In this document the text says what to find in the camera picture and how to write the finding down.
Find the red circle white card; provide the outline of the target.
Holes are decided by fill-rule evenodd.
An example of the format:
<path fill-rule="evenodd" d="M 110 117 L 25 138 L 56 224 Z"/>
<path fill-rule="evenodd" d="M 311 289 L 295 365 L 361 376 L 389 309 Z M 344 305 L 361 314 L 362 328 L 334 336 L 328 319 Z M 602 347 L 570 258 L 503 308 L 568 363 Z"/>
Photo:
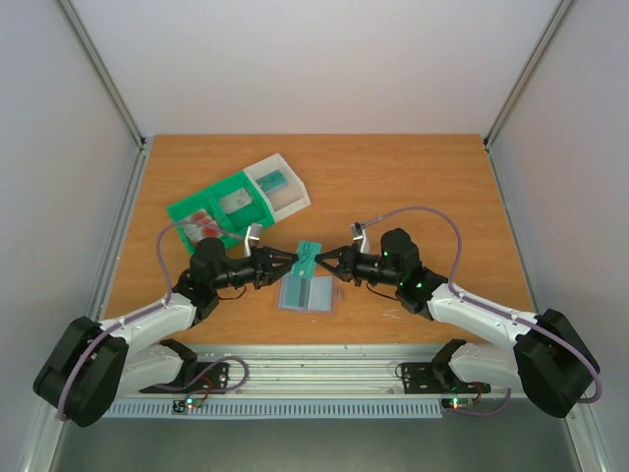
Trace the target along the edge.
<path fill-rule="evenodd" d="M 205 238 L 220 238 L 222 236 L 218 227 L 213 222 L 205 222 L 203 225 L 190 225 L 186 228 L 189 241 L 195 246 Z"/>

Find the teal credit card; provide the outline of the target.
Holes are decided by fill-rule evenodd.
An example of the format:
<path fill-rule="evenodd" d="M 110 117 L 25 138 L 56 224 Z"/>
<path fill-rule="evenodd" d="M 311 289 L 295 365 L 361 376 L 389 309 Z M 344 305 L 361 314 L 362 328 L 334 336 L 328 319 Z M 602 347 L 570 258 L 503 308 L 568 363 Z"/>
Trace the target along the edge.
<path fill-rule="evenodd" d="M 297 247 L 298 260 L 291 268 L 294 276 L 311 279 L 315 275 L 315 257 L 320 253 L 322 245 L 318 242 L 300 241 Z"/>

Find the pink card holder wallet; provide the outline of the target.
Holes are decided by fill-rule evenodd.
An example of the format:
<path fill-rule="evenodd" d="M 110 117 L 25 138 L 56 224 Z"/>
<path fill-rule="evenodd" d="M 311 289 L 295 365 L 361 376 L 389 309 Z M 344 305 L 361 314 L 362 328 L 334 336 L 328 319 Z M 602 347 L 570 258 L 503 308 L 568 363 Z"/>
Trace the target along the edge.
<path fill-rule="evenodd" d="M 281 279 L 276 307 L 299 313 L 333 314 L 343 295 L 331 275 L 304 278 L 287 274 Z"/>

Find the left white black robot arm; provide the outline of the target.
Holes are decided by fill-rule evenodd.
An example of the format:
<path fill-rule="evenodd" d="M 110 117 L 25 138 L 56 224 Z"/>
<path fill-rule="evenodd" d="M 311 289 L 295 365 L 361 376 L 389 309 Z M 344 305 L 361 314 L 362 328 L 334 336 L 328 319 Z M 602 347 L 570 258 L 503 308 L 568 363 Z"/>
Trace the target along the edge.
<path fill-rule="evenodd" d="M 229 287 L 260 289 L 290 272 L 298 257 L 271 247 L 251 248 L 240 259 L 223 242 L 201 240 L 162 299 L 118 319 L 73 320 L 33 382 L 33 392 L 65 421 L 87 427 L 117 398 L 147 388 L 186 391 L 201 376 L 192 349 L 172 334 L 204 321 Z"/>

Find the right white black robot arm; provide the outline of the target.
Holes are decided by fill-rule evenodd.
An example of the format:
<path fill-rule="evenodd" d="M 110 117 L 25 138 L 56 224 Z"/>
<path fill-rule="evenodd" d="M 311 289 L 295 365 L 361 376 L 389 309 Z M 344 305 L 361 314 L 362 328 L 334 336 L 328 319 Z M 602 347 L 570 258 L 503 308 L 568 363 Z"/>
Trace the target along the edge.
<path fill-rule="evenodd" d="M 357 238 L 315 261 L 343 282 L 392 286 L 409 313 L 482 339 L 453 339 L 432 358 L 431 375 L 441 392 L 453 394 L 466 384 L 501 386 L 523 392 L 556 418 L 600 398 L 600 366 L 562 313 L 509 309 L 456 286 L 424 266 L 418 246 L 401 228 L 385 232 L 380 248 L 377 255 L 367 254 Z"/>

